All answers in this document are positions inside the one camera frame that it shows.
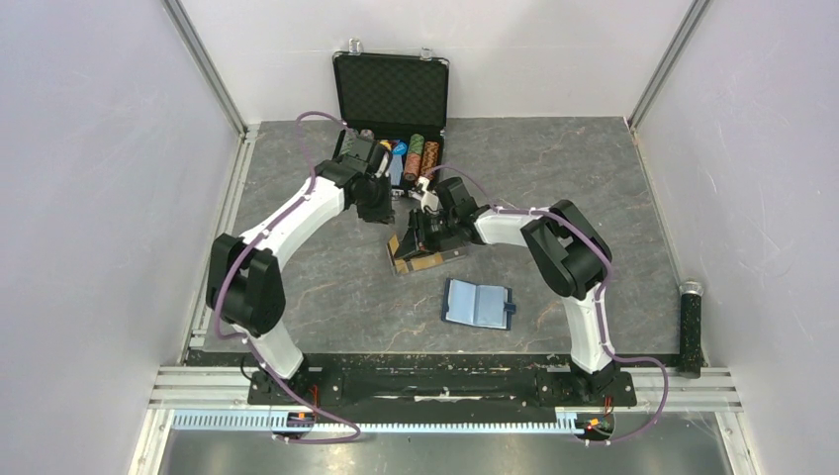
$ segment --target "stack of poker chips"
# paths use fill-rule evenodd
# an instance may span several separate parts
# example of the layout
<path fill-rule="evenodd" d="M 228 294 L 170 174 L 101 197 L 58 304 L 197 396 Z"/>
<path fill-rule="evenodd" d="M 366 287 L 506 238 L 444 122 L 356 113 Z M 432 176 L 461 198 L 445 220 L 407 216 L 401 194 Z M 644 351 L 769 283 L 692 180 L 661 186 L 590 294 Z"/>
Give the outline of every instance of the stack of poker chips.
<path fill-rule="evenodd" d="M 419 175 L 428 178 L 433 178 L 433 173 L 428 172 L 437 166 L 437 160 L 440 155 L 440 144 L 437 142 L 426 142 L 425 149 L 422 151 L 422 165 L 419 168 Z"/>
<path fill-rule="evenodd" d="M 422 146 L 425 145 L 425 138 L 420 134 L 411 136 L 411 141 L 408 143 L 408 154 L 405 156 L 405 179 L 407 181 L 417 181 L 420 177 L 420 167 L 422 165 Z"/>

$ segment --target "black mounting plate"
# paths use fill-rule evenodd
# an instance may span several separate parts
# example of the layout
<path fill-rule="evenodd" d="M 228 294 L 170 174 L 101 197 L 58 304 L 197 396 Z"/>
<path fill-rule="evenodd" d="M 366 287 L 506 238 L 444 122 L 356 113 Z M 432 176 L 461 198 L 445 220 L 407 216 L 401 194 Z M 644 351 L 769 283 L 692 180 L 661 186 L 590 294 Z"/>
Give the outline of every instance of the black mounting plate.
<path fill-rule="evenodd" d="M 616 407 L 637 404 L 629 373 L 616 373 L 601 392 L 585 398 L 574 389 L 576 378 L 569 371 L 538 367 L 335 365 L 301 369 L 288 384 L 311 402 L 317 391 L 324 409 L 369 424 L 554 422 L 556 407 L 601 408 L 606 396 Z M 296 404 L 262 371 L 251 383 L 250 405 Z"/>

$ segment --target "gray marble floor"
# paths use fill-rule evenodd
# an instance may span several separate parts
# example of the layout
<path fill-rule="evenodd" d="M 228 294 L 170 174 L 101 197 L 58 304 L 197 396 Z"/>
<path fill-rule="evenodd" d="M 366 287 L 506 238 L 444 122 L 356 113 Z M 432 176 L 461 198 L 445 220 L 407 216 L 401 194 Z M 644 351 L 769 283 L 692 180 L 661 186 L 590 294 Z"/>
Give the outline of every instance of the gray marble floor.
<path fill-rule="evenodd" d="M 309 122 L 306 131 L 316 160 L 329 157 L 334 125 Z M 622 119 L 450 120 L 446 135 L 444 161 L 470 173 L 502 203 L 548 206 L 569 199 L 597 227 L 614 255 L 616 274 L 606 293 L 606 308 L 619 352 L 678 351 L 677 284 L 652 196 Z M 293 124 L 263 124 L 235 232 L 276 210 L 306 175 Z M 570 351 L 559 298 L 523 247 L 472 246 L 464 259 L 394 276 L 385 242 L 401 233 L 407 206 L 397 207 L 397 223 L 391 227 L 362 223 L 352 210 L 343 213 L 288 262 L 283 269 L 288 300 L 283 320 L 301 349 Z M 513 328 L 501 332 L 443 323 L 445 277 L 511 287 L 517 305 Z M 205 350 L 243 348 L 237 340 L 218 341 L 208 334 Z"/>

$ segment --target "blue object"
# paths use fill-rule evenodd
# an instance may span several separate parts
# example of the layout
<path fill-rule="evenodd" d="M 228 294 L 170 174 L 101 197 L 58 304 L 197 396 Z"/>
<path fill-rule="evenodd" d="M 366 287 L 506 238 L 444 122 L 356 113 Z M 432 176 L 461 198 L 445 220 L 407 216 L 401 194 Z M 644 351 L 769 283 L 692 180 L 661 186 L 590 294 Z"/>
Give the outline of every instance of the blue object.
<path fill-rule="evenodd" d="M 399 186 L 402 181 L 402 172 L 404 169 L 402 157 L 405 156 L 406 151 L 408 151 L 408 146 L 404 142 L 399 142 L 394 146 L 392 152 L 393 159 L 391 160 L 390 168 L 388 168 L 391 174 L 391 185 L 393 186 Z"/>
<path fill-rule="evenodd" d="M 507 287 L 447 278 L 440 318 L 469 327 L 509 330 L 515 313 L 512 297 L 513 291 Z"/>

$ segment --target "blue notebook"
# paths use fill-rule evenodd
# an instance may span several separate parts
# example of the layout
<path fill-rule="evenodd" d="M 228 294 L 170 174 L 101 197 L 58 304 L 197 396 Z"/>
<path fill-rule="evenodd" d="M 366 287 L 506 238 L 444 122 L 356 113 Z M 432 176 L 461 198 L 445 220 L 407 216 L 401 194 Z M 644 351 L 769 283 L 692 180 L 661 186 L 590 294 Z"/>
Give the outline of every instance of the blue notebook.
<path fill-rule="evenodd" d="M 513 291 L 498 285 L 477 285 L 446 279 L 441 318 L 452 324 L 509 330 L 515 313 Z"/>

